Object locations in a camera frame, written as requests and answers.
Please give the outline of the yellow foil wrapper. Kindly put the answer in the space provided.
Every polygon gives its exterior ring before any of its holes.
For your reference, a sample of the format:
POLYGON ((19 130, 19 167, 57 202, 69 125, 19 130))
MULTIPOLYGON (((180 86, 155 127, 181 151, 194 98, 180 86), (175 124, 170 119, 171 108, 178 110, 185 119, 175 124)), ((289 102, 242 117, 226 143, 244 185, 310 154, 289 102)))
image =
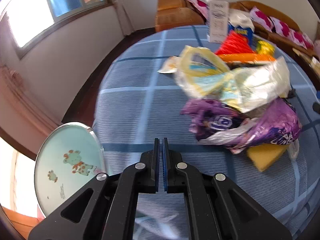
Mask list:
POLYGON ((263 40, 257 42, 256 52, 260 55, 274 56, 275 47, 263 40))

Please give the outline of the purple snack wrapper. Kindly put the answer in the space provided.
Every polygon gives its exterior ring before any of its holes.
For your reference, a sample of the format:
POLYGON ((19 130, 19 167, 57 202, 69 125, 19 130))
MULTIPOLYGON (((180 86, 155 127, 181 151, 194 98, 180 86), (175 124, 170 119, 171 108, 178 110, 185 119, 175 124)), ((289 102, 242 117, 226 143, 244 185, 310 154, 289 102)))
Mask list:
POLYGON ((262 144, 289 145, 302 130, 296 110, 281 98, 249 113, 217 100, 190 99, 181 114, 191 116, 189 131, 200 144, 224 146, 234 154, 262 144))

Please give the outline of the pink left curtain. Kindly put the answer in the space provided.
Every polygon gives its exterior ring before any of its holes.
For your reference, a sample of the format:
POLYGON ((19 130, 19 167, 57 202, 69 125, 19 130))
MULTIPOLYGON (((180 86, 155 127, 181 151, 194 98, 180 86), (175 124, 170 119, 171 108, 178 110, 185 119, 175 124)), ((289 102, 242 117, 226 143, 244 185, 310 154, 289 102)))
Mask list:
POLYGON ((1 94, 13 109, 39 132, 48 135, 61 125, 29 91, 21 75, 6 65, 1 66, 1 94))

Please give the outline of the yellow sponge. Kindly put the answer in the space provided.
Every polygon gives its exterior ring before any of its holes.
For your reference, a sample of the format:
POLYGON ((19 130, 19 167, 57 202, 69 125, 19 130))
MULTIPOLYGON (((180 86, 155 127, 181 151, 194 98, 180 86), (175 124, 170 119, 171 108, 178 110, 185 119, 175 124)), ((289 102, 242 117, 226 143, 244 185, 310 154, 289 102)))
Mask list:
POLYGON ((266 171, 287 150, 288 145, 262 144, 247 149, 247 156, 260 172, 266 171))

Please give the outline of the brown leather sofa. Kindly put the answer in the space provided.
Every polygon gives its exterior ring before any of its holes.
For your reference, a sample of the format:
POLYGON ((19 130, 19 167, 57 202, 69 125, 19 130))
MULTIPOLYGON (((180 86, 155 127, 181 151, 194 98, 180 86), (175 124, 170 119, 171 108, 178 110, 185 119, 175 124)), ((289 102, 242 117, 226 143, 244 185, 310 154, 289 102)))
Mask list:
POLYGON ((229 7, 248 13, 254 25, 254 33, 274 43, 290 57, 295 57, 293 50, 296 49, 309 57, 319 58, 306 33, 300 30, 293 19, 279 10, 249 0, 231 2, 229 7))

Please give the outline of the orange snack packet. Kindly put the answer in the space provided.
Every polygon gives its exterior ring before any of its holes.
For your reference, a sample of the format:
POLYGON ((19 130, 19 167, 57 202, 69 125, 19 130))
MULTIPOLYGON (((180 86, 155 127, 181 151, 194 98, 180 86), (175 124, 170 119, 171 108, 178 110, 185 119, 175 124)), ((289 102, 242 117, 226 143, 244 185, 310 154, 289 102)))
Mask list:
POLYGON ((221 54, 218 57, 226 63, 255 63, 263 64, 273 62, 276 59, 270 55, 256 53, 221 54))

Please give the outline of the white paper food wrapper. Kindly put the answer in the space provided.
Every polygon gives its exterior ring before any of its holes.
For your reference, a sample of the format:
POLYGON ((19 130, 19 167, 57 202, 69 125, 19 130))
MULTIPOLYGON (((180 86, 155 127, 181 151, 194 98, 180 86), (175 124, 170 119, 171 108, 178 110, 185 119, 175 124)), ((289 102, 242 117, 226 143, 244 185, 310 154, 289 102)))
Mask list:
POLYGON ((180 57, 171 56, 164 61, 161 68, 157 72, 161 74, 174 74, 177 72, 177 67, 180 64, 180 61, 180 57))

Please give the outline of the light blue cartoon trash bin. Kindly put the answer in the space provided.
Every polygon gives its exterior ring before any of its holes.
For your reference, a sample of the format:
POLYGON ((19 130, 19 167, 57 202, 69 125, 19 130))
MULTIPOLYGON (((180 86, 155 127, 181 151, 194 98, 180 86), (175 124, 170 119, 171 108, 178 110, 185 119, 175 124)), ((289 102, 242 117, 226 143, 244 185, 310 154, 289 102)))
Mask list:
POLYGON ((47 217, 94 176, 106 172, 104 149, 93 129, 69 122, 52 131, 35 161, 34 187, 47 217))

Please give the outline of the pink curtain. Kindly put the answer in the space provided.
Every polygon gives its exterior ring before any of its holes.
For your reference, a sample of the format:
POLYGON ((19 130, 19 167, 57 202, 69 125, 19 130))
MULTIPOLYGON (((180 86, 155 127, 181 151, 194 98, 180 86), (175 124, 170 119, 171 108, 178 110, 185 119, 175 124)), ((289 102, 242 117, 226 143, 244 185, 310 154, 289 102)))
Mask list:
POLYGON ((112 1, 113 1, 113 6, 115 8, 123 35, 124 36, 131 35, 135 31, 135 29, 124 7, 123 1, 122 0, 112 0, 112 1))
POLYGON ((1 94, 13 109, 39 132, 48 135, 61 125, 29 91, 21 75, 6 65, 1 66, 1 94))

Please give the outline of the pink right curtain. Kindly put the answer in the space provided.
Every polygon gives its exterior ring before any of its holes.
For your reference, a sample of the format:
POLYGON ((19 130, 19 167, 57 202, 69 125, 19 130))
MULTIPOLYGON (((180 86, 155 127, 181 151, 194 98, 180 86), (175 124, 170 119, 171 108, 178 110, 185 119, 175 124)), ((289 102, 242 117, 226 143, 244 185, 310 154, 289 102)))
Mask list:
POLYGON ((123 1, 122 0, 112 0, 112 1, 113 1, 113 6, 115 8, 123 35, 124 36, 131 35, 135 31, 135 29, 124 7, 123 1))

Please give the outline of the window with brown frame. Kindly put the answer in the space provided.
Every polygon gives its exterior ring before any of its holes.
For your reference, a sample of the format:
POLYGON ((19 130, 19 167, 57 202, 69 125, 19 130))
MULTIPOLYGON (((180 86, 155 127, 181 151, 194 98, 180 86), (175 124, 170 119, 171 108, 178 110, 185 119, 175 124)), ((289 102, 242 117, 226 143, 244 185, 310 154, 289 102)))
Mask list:
POLYGON ((111 5, 112 0, 8 0, 4 16, 16 54, 22 59, 57 29, 111 5))

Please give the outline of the pink floral cushion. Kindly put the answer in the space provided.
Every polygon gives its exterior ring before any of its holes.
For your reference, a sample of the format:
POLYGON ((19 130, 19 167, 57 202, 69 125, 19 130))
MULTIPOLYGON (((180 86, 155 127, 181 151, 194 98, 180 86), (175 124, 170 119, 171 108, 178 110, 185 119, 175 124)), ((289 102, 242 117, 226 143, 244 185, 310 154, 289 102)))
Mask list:
POLYGON ((312 49, 313 50, 313 42, 312 40, 306 35, 306 33, 301 33, 299 31, 295 31, 291 29, 288 24, 285 22, 276 19, 274 17, 270 17, 271 21, 273 22, 275 31, 278 35, 285 37, 299 45, 305 49, 312 49))
POLYGON ((274 28, 274 25, 271 19, 261 10, 259 10, 257 7, 253 7, 249 12, 249 15, 254 22, 261 25, 267 31, 271 32, 272 29, 274 28))

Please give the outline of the tall white milk carton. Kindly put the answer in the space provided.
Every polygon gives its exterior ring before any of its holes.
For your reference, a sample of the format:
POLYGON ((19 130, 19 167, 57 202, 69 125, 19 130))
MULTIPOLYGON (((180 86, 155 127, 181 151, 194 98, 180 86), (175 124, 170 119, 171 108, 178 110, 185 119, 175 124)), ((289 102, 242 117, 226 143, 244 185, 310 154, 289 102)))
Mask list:
POLYGON ((222 43, 228 34, 229 3, 206 0, 208 5, 207 38, 210 43, 222 43))

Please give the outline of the blue Look milk carton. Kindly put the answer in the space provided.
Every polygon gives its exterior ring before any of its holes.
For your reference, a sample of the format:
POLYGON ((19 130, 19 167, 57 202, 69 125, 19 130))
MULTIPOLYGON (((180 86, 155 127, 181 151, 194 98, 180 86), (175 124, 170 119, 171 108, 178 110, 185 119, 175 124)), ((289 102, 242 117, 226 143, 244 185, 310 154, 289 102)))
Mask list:
POLYGON ((247 12, 237 9, 229 11, 228 32, 230 33, 231 31, 242 35, 249 45, 252 44, 254 25, 247 12))

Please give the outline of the white yellow plastic bag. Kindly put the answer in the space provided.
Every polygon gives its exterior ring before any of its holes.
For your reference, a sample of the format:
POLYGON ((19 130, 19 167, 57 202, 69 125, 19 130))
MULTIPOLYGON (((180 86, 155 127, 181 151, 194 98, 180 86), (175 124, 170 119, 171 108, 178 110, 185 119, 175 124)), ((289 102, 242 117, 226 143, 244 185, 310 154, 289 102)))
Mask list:
POLYGON ((193 99, 215 99, 250 112, 291 89, 290 72, 283 57, 258 67, 231 70, 208 48, 185 46, 175 73, 176 83, 193 99))

